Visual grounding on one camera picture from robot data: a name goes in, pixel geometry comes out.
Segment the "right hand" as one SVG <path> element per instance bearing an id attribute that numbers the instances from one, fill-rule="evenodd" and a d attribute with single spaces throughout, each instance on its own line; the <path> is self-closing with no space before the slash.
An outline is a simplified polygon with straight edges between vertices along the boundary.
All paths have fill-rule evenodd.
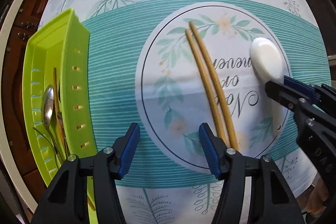
<path id="1" fill-rule="evenodd" d="M 329 198 L 329 192 L 323 179 L 320 177 L 314 190 L 307 201 L 306 211 L 313 215 L 318 214 L 323 209 L 323 202 Z"/>

